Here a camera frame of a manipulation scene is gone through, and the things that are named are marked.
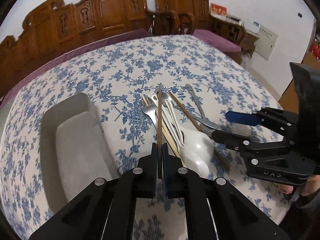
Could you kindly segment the small metal spoon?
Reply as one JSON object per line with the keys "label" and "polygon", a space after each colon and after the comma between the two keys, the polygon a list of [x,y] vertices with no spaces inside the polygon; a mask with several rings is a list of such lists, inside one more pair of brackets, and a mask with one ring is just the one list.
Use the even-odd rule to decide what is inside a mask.
{"label": "small metal spoon", "polygon": [[186,84],[185,87],[186,87],[187,91],[189,92],[189,94],[191,95],[191,97],[193,98],[193,100],[195,101],[195,104],[198,107],[198,110],[200,111],[201,117],[203,119],[205,119],[206,118],[205,113],[201,107],[200,101],[198,100],[198,98],[193,90],[193,87],[189,84]]}

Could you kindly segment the white wall cabinet door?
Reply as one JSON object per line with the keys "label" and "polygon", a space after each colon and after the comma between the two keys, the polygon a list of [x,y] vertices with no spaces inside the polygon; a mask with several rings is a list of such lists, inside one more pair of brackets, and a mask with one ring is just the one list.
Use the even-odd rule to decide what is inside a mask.
{"label": "white wall cabinet door", "polygon": [[268,61],[276,44],[278,35],[263,25],[259,27],[258,35],[259,38],[254,43],[255,52]]}

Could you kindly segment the wooden side table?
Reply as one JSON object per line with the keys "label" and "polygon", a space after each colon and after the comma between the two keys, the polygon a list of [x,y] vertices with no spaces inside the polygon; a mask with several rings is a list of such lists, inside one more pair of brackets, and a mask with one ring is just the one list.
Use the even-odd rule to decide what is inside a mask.
{"label": "wooden side table", "polygon": [[255,51],[255,42],[259,35],[247,30],[245,27],[230,23],[216,17],[210,17],[212,21],[212,32],[233,42],[241,47],[244,53],[252,55]]}

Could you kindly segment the dark brown chopstick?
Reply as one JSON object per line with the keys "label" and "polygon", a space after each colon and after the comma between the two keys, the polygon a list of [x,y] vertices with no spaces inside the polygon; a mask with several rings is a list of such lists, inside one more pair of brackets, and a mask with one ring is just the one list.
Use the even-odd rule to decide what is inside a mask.
{"label": "dark brown chopstick", "polygon": [[159,148],[162,146],[162,103],[161,103],[161,86],[158,88],[157,98],[158,98],[158,127],[157,127],[157,145]]}
{"label": "dark brown chopstick", "polygon": [[[189,118],[189,120],[191,121],[191,123],[196,127],[196,129],[198,131],[202,131],[199,124],[194,120],[194,118],[191,116],[191,114],[185,109],[185,107],[179,102],[179,100],[172,94],[172,92],[169,92],[170,97],[172,98],[172,100],[174,100],[176,102],[176,104],[181,108],[181,110],[183,111],[183,113]],[[230,171],[230,167],[227,164],[227,162],[223,159],[223,157],[221,156],[221,154],[219,152],[217,152],[217,150],[214,150],[215,155],[217,156],[217,158],[219,159],[221,165],[223,166],[223,168],[226,171]]]}

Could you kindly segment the red box on side table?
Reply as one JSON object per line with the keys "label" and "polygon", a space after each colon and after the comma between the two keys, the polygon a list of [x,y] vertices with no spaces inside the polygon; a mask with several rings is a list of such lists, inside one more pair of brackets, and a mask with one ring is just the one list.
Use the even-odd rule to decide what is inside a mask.
{"label": "red box on side table", "polygon": [[211,13],[213,15],[218,15],[225,17],[227,15],[227,8],[218,4],[211,3],[210,4]]}

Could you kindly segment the white plastic fork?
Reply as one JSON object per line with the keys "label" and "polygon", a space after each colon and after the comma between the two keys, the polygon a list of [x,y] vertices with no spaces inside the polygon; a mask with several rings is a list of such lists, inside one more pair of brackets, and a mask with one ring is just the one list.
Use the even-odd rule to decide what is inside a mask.
{"label": "white plastic fork", "polygon": [[156,93],[150,95],[151,100],[157,105],[159,102],[162,104],[162,114],[164,122],[177,144],[177,147],[184,147],[182,131],[179,128],[171,97],[166,94],[162,94],[159,98]]}

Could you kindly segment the purple sofa cushion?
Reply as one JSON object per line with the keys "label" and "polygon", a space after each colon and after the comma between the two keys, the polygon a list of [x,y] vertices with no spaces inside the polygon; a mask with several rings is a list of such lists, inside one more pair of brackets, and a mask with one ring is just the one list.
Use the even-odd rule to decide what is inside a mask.
{"label": "purple sofa cushion", "polygon": [[64,53],[63,55],[53,59],[52,61],[42,65],[37,70],[33,71],[29,75],[27,75],[25,78],[23,78],[18,84],[16,84],[9,92],[5,95],[4,99],[1,101],[1,108],[3,108],[10,99],[12,99],[21,88],[23,88],[25,85],[33,81],[33,79],[37,78],[38,76],[44,74],[45,72],[49,71],[50,69],[68,61],[71,60],[74,57],[80,56],[84,53],[87,53],[89,51],[93,51],[95,49],[102,48],[104,46],[110,46],[116,43],[124,42],[124,41],[130,41],[130,40],[136,40],[140,38],[145,37],[151,37],[152,35],[146,31],[145,29],[138,29],[134,31],[129,31],[123,34],[114,35],[111,37],[104,38],[99,41],[94,41],[89,44],[86,44],[84,46],[81,46],[79,48],[76,48],[74,50],[71,50],[67,53]]}

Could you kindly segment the blue floral tablecloth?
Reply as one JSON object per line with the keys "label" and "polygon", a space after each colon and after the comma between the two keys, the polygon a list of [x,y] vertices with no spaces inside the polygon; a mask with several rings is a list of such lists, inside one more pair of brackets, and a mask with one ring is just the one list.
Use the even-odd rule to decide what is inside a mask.
{"label": "blue floral tablecloth", "polygon": [[1,139],[1,200],[4,214],[22,239],[53,212],[45,197],[40,162],[44,113],[85,93],[95,107],[118,173],[150,153],[156,129],[140,107],[142,97],[171,92],[198,115],[185,85],[191,85],[206,117],[225,131],[257,142],[280,141],[266,128],[231,124],[227,111],[251,113],[278,108],[276,99],[242,66],[191,35],[157,36],[121,42],[57,65],[16,95]]}

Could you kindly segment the white plastic spoon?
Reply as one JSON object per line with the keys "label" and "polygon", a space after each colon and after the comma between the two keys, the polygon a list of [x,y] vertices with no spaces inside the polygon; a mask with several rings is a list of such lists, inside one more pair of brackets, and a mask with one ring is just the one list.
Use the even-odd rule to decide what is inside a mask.
{"label": "white plastic spoon", "polygon": [[210,171],[208,164],[214,153],[214,146],[211,139],[204,133],[192,129],[183,128],[176,118],[171,100],[164,99],[168,108],[177,137],[181,146],[180,155],[186,166],[197,172],[201,177],[207,178]]}

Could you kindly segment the carved wooden sofa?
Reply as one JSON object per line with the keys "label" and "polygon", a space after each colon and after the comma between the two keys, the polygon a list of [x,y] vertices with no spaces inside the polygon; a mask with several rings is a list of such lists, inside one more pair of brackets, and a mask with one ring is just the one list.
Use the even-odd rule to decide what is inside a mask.
{"label": "carved wooden sofa", "polygon": [[18,38],[1,40],[1,96],[42,65],[103,38],[148,30],[147,0],[46,0],[22,22]]}

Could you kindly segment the metal rectangular tray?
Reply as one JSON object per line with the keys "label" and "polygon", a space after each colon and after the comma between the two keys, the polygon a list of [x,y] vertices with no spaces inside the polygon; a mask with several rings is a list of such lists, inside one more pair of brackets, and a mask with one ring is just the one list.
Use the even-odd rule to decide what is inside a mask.
{"label": "metal rectangular tray", "polygon": [[87,94],[71,96],[44,113],[40,164],[46,199],[53,213],[93,180],[119,177],[97,108]]}

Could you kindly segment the metal fork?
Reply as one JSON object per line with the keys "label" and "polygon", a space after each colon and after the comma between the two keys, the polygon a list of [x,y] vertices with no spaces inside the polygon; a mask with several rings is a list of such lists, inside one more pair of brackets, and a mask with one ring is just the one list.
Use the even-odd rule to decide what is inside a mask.
{"label": "metal fork", "polygon": [[144,95],[142,96],[142,99],[140,101],[140,106],[142,111],[151,119],[153,122],[153,125],[155,126],[155,129],[158,128],[158,122],[156,118],[156,105],[146,98]]}

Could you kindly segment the light bamboo chopstick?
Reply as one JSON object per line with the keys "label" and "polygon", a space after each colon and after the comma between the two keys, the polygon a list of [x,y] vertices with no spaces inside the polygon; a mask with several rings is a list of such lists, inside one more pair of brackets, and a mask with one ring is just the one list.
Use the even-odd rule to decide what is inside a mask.
{"label": "light bamboo chopstick", "polygon": [[176,157],[180,158],[180,160],[182,161],[183,167],[186,167],[184,161],[182,160],[182,158],[181,158],[181,156],[180,156],[180,154],[179,154],[179,152],[178,152],[177,146],[176,146],[176,144],[175,144],[175,142],[174,142],[174,140],[173,140],[170,132],[168,131],[165,123],[162,123],[162,133],[163,133],[166,141],[169,143],[169,145],[170,145],[170,147],[171,147],[171,150],[173,151],[174,155],[175,155]]}

